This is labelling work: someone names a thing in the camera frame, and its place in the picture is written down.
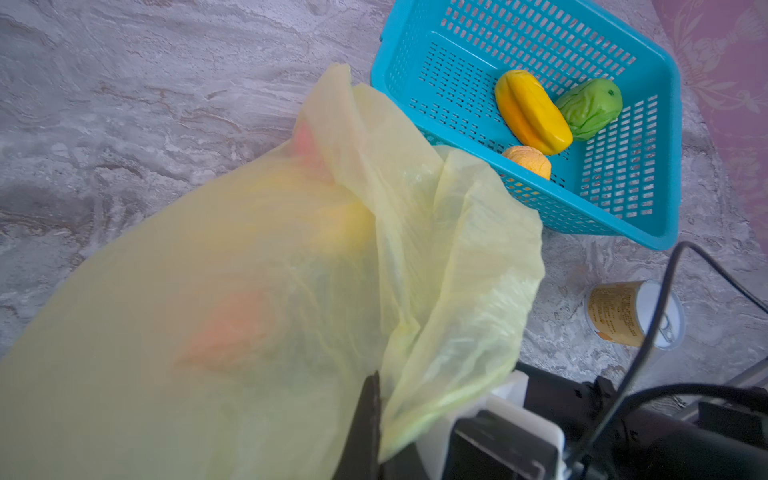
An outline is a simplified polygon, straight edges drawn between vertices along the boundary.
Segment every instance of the basket rim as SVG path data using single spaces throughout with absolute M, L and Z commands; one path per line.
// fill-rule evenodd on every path
M 567 3 L 578 3 L 586 9 L 591 10 L 594 14 L 599 16 L 605 22 L 613 25 L 615 28 L 619 28 L 626 35 L 629 35 L 634 40 L 640 42 L 650 52 L 659 56 L 664 62 L 670 72 L 671 81 L 671 100 L 670 103 L 670 115 L 671 132 L 670 132 L 670 146 L 665 152 L 667 156 L 672 159 L 668 162 L 668 174 L 670 178 L 669 183 L 669 200 L 670 203 L 666 206 L 669 210 L 667 214 L 667 221 L 664 225 L 664 233 L 661 235 L 652 235 L 639 227 L 636 227 L 628 223 L 624 219 L 617 218 L 613 214 L 606 212 L 605 210 L 593 205 L 584 198 L 577 194 L 565 190 L 562 187 L 553 185 L 552 182 L 545 180 L 543 177 L 539 177 L 537 174 L 532 173 L 529 170 L 520 167 L 519 165 L 511 162 L 497 154 L 493 150 L 477 144 L 474 141 L 464 137 L 463 135 L 456 135 L 454 131 L 441 125 L 437 121 L 431 121 L 428 118 L 424 118 L 420 115 L 412 113 L 409 108 L 405 108 L 397 98 L 395 98 L 389 89 L 386 87 L 385 75 L 386 69 L 389 66 L 389 61 L 394 55 L 395 48 L 398 44 L 400 34 L 402 34 L 404 27 L 408 21 L 409 14 L 413 5 L 421 0 L 396 0 L 392 11 L 387 18 L 387 22 L 384 26 L 379 40 L 382 44 L 379 51 L 376 54 L 376 59 L 373 62 L 371 69 L 371 85 L 385 94 L 391 101 L 393 101 L 403 113 L 417 126 L 428 131 L 438 137 L 450 139 L 458 148 L 469 152 L 472 155 L 488 162 L 492 167 L 500 170 L 510 170 L 515 172 L 515 176 L 531 187 L 536 188 L 539 191 L 546 193 L 549 197 L 557 199 L 558 201 L 567 204 L 578 210 L 581 214 L 588 218 L 598 222 L 601 225 L 613 230 L 615 233 L 625 236 L 630 240 L 643 245 L 644 247 L 651 248 L 652 250 L 667 250 L 671 248 L 677 242 L 678 235 L 678 223 L 679 223 L 679 210 L 680 210 L 680 159 L 682 156 L 682 103 L 680 101 L 680 72 L 677 69 L 672 56 L 665 51 L 659 45 L 653 43 L 649 38 L 642 35 L 640 32 L 627 25 L 619 18 L 616 18 L 610 12 L 606 11 L 600 5 L 594 4 L 591 0 L 558 0 L 556 5 L 563 5 Z

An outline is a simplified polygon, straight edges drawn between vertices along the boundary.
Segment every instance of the yellow fruit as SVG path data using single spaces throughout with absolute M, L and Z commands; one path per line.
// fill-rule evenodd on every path
M 549 163 L 549 159 L 533 147 L 516 145 L 505 150 L 502 155 L 547 180 L 552 175 L 552 164 Z
M 525 70 L 510 70 L 496 83 L 496 103 L 509 129 L 529 147 L 556 155 L 573 143 L 573 134 L 544 87 Z

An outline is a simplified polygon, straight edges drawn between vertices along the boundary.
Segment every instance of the can lid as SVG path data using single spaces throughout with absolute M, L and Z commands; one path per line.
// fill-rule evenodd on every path
M 640 285 L 635 300 L 637 309 L 637 320 L 643 329 L 643 333 L 648 333 L 650 321 L 654 317 L 656 302 L 661 293 L 661 284 L 654 280 L 647 280 Z M 674 292 L 670 292 L 670 299 L 667 302 L 667 309 L 664 312 L 664 318 L 661 320 L 661 331 L 656 335 L 654 345 L 662 350 L 672 350 L 683 342 L 685 337 L 685 315 L 680 300 Z

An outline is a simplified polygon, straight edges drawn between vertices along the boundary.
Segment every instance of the tin can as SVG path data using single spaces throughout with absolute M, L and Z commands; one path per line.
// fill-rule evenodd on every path
M 653 319 L 661 285 L 653 280 L 602 283 L 587 295 L 585 312 L 592 330 L 603 340 L 640 346 Z M 672 350 L 683 342 L 685 319 L 677 295 L 670 293 L 654 345 Z

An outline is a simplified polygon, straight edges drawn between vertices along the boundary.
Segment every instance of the blue plastic basket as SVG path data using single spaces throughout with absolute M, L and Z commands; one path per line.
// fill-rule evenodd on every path
M 624 235 L 665 250 L 680 206 L 680 74 L 672 58 L 581 0 L 398 0 L 371 72 L 432 144 L 490 163 L 509 193 L 563 233 Z M 496 107 L 506 71 L 551 98 L 589 78 L 621 89 L 621 116 L 550 158 L 551 181 L 500 155 L 519 145 Z

